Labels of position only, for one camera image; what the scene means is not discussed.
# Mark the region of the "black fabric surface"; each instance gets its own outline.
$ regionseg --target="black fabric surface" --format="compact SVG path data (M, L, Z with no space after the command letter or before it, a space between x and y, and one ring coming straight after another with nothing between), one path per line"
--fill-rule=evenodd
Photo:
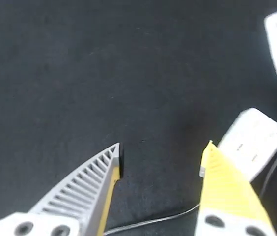
M107 228L194 206L207 142L249 107L277 121L263 26L275 11L277 0L0 0L0 218L119 141ZM264 204L277 230L277 175ZM195 224L119 235L188 236Z

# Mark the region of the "black table surface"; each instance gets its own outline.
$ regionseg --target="black table surface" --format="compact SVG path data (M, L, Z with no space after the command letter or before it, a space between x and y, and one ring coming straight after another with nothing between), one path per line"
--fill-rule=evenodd
M277 121L263 23L275 11L277 0L0 0L0 218L120 141L107 228L194 206L208 141L250 107ZM264 205L277 231L277 175ZM188 236L195 224L119 235Z

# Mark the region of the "black cable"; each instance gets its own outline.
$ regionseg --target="black cable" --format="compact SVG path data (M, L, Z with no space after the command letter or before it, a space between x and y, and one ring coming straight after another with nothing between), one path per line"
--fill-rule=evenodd
M261 192L260 192L260 199L262 199L264 197L264 194L266 192L266 189L268 187L268 184L269 182L271 181L274 173L275 173L275 170L277 168L277 158L276 160L274 161L274 163L272 164L271 168L269 169L269 171L267 172L267 175L265 177L265 180L264 180L264 183L263 183L263 186L262 186L262 189L261 189Z
M260 199L263 198L263 196L265 194L265 191L268 187L268 184L271 181L271 179L273 177L273 174L275 173L276 168L277 168L277 158L274 161L274 163L272 164L272 166L270 167L269 171L267 172L267 175L265 177L265 180L264 180L264 183L262 185L262 189L261 189L261 192L260 192L260 195L259 195ZM135 229L135 228L145 226L145 225L149 225L149 224L154 224L154 223L158 223L158 222L162 222L162 221L177 219L177 218L180 218L180 217L185 216L187 214L191 214L191 213L195 212L198 209L199 209L199 204L197 204L196 206L194 206L194 207L192 207L192 208L190 208L190 209L188 209L188 210L186 210L182 213L176 214L176 215L167 216L167 217L158 218L158 219L153 219L153 220L146 220L146 221L141 221L141 222L130 224L130 225L116 227L116 228L105 231L104 236L119 233L119 232L130 230L130 229Z
M141 221L141 222L134 223L134 224L131 224L131 225L124 225L124 226L116 227L116 228L113 228L111 230L105 231L104 236L119 233L119 232L126 231L126 230L135 229L135 228L145 226L145 225L155 224L155 223L162 222L162 221L177 219L177 218L180 218L180 217L185 216L187 214L193 213L194 211L198 210L198 208L199 208L199 204L197 204L196 206L194 206L194 207L192 207L192 208L190 208L190 209L188 209L184 212L176 214L176 215L171 215L171 216L158 218L158 219L153 219L153 220L145 220L145 221Z

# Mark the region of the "screw hole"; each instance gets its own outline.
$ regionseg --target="screw hole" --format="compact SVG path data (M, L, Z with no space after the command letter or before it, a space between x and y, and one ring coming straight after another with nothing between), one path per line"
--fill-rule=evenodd
M32 230L33 226L34 224L29 221L24 222L16 227L14 234L16 236L27 235Z
M215 227L219 227L219 228L225 227L225 223L220 218L218 218L217 216L214 216L214 215L207 216L205 218L205 223L210 224Z
M66 225L60 225L51 232L51 236L68 236L70 234L70 228Z
M246 228L246 232L248 235L251 235L251 236L266 236L265 233L263 233L263 231L261 231L259 228L254 226L248 226Z

